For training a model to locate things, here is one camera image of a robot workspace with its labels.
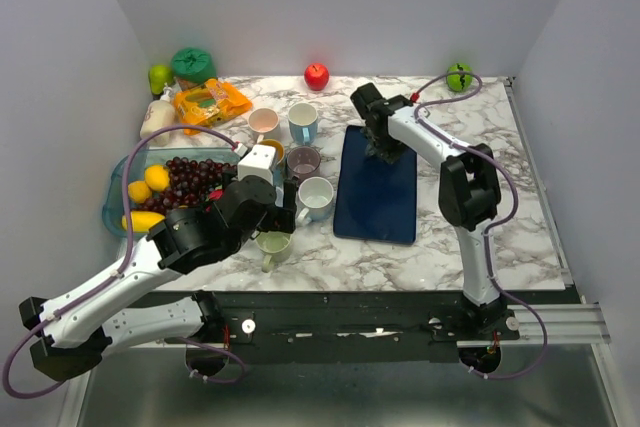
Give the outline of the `light green mug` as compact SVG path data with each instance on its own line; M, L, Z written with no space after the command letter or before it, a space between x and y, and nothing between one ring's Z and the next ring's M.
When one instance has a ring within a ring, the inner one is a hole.
M291 255L292 235L282 232L260 233L255 242L263 253L262 271L269 273Z

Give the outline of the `blue mug white base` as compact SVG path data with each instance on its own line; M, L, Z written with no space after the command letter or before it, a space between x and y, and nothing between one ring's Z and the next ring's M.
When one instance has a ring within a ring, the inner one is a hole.
M325 178L308 178L300 185L298 198L301 208L297 215L297 223L299 225L322 221L331 213L334 188Z

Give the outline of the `blue butterfly mug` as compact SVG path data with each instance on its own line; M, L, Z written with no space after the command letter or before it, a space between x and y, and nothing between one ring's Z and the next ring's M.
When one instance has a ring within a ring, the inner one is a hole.
M284 180L286 154L283 145L273 139L264 139L260 142L260 145L273 147L275 149L275 157L271 166L273 173L273 182L275 186L281 186Z

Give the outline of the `purple mug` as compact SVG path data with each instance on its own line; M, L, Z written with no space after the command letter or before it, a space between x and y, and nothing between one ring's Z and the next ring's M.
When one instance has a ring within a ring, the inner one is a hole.
M321 156L311 146L293 148L286 157L286 178L302 183L320 175Z

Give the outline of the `light blue hexagonal mug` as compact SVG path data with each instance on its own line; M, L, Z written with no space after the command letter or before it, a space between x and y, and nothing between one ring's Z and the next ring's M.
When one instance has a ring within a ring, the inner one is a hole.
M311 145L318 131L318 112L308 103L293 105L287 114L289 132L294 142L299 145Z

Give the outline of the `pink mug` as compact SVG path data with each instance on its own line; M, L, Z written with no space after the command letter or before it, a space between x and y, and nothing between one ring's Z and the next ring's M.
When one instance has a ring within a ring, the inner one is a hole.
M280 138L280 118L273 109L257 108L249 115L247 123L256 143Z

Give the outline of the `dark grey-blue mug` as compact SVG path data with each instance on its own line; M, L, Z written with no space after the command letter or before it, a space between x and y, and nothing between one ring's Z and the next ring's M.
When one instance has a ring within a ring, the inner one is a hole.
M393 164L407 150L404 143L392 138L385 130L375 132L369 127L363 127L361 132L367 141L365 153L369 157L377 157L388 164Z

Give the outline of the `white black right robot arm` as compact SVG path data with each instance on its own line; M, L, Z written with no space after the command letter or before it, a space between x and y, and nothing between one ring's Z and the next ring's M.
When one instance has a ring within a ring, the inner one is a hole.
M463 266L460 326L471 338L485 337L506 311L490 279L493 241L483 235L501 202L491 149L446 133L408 98L386 99L372 83L357 88L350 100L364 121L367 154L391 163L411 149L439 169L438 207L456 231Z

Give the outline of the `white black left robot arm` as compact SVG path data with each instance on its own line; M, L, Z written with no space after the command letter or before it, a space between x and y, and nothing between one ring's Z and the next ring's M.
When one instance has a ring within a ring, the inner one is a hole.
M293 233L297 191L297 181L285 181L278 205L268 181L257 176L233 181L215 201L171 211L127 248L121 262L79 287L51 300L23 301L23 324L38 331L30 347L35 369L63 382L132 346L171 338L214 340L225 321L210 294L188 294L142 309L133 304L162 285L236 254L257 233Z

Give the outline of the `red dragon fruit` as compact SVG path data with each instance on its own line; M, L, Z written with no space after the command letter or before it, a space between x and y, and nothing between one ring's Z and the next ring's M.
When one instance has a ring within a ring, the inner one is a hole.
M224 191L221 189L214 190L208 195L207 199L209 201L217 201L223 195L223 193Z

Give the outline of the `red apple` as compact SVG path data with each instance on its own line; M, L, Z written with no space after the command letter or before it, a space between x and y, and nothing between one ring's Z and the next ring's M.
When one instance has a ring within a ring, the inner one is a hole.
M329 83L329 69L322 63L309 64L303 74L307 87L312 91L322 91Z

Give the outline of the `dark purple grapes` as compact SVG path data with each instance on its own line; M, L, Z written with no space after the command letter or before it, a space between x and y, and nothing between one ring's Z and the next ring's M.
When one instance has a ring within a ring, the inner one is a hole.
M208 195L217 189L224 190L224 182L233 178L236 165L174 157L164 165L169 172L170 186L163 192L153 192L144 204L133 204L136 210L167 214L177 208L195 207L206 203Z

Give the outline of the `green watermelon ball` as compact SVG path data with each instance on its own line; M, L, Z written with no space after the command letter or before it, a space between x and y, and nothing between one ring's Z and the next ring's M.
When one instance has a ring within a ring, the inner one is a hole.
M454 63L447 70L446 84L454 93L463 93L470 89L473 83L472 69L465 63Z

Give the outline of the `dark blue tray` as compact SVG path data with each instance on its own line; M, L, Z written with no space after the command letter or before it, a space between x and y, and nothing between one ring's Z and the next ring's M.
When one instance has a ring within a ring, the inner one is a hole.
M333 220L340 238L411 245L417 235L417 156L389 164L366 153L361 128L346 128Z

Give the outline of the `orange snack bag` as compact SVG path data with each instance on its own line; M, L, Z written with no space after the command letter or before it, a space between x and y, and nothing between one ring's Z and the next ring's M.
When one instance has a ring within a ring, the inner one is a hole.
M178 92L173 100L178 121L189 125L186 135L199 134L194 126L212 129L248 112L252 102L228 82L209 79L204 84Z

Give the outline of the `cream lotion bottle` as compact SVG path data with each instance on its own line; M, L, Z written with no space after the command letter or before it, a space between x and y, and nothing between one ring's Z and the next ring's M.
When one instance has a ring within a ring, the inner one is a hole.
M172 96L173 89L165 85L160 97L149 104L140 129L141 140L148 138L153 132L175 123L176 111L172 104Z

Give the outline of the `clear blue plastic bowl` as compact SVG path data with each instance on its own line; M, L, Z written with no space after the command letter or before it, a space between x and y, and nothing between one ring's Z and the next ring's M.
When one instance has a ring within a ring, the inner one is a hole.
M144 178L144 171L154 164L165 164L174 157L186 157L189 160L206 161L236 165L240 157L229 147L179 147L179 148L143 148L133 159L129 170L128 181ZM102 207L102 221L106 229L118 238L126 238L126 231L121 224L124 214L122 202L122 174L127 161L125 156L114 168L110 185L106 191Z

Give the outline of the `green wrapped cup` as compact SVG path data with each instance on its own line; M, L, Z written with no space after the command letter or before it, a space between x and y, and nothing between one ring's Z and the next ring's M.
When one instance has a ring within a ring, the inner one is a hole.
M211 54L199 48L188 47L179 50L172 57L170 67L183 91L217 78Z

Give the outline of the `green pear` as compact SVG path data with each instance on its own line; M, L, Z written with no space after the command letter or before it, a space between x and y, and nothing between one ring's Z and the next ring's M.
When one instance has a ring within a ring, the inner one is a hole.
M166 86L172 86L175 83L173 72L166 64L152 65L148 71L148 82L154 96L160 96Z

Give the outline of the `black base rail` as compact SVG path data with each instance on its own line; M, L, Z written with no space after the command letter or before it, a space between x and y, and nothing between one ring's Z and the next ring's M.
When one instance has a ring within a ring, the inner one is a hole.
M202 308L193 338L220 343L250 365L413 362L456 364L458 342L519 339L502 302L474 313L457 291L259 292L155 291L132 304L139 314L187 298Z

